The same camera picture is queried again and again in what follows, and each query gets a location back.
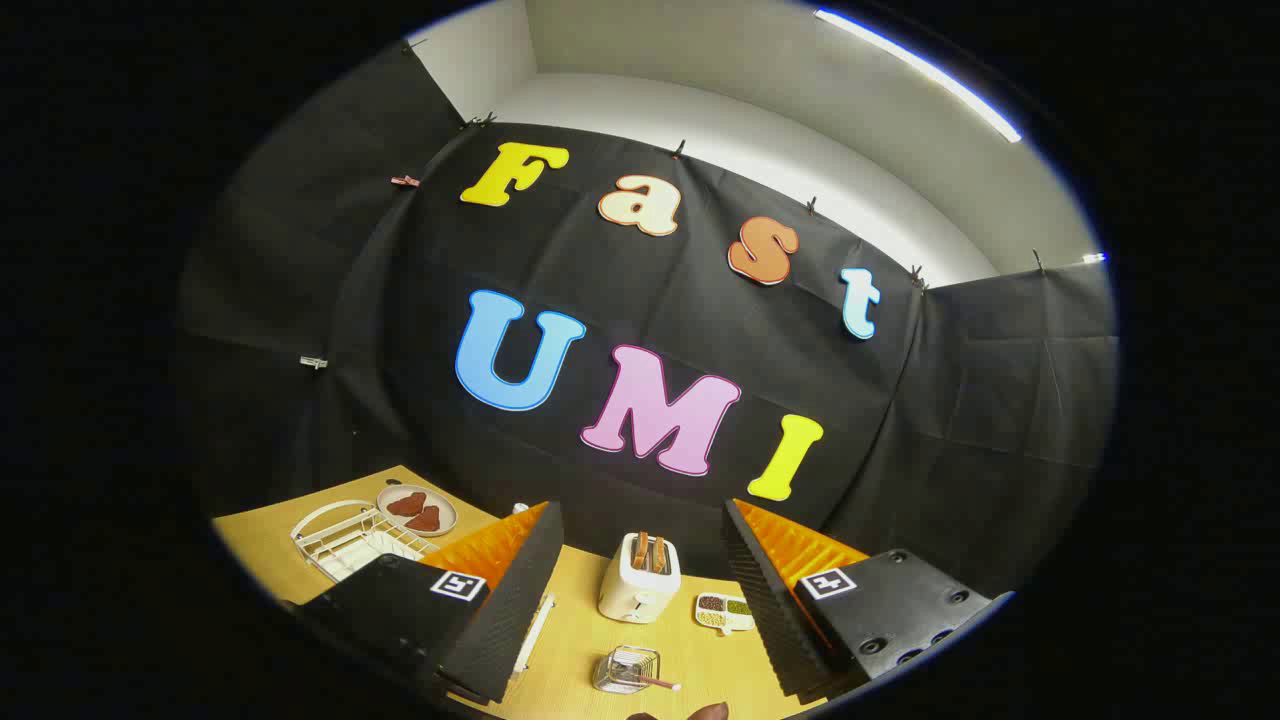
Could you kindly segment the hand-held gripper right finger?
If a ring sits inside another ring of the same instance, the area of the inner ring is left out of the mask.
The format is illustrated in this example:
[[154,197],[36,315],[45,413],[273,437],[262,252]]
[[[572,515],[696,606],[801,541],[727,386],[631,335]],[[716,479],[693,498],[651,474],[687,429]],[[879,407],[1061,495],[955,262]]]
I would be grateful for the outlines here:
[[984,625],[982,594],[910,550],[865,555],[740,498],[723,506],[730,566],[786,696],[855,700]]

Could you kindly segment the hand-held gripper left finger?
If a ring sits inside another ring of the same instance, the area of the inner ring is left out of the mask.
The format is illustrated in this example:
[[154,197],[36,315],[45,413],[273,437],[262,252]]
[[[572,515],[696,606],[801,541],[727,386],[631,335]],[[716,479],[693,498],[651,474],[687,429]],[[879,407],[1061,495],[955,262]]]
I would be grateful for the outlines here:
[[545,501],[412,560],[381,553],[292,607],[306,628],[429,698],[504,698],[561,555]]

